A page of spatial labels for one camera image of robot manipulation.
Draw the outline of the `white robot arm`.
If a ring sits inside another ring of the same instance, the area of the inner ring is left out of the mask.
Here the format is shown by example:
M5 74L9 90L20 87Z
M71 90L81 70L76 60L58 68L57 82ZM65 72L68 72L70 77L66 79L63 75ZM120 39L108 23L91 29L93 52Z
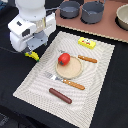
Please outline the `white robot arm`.
M17 52L32 52L56 30L55 13L46 15L45 0L15 0L19 14L8 24L10 41Z

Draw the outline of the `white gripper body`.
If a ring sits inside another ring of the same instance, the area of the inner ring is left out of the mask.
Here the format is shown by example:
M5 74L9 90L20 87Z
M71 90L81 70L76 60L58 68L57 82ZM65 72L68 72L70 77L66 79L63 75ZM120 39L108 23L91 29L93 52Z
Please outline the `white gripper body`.
M31 52L42 44L56 30L55 14L18 14L9 24L10 41L17 52Z

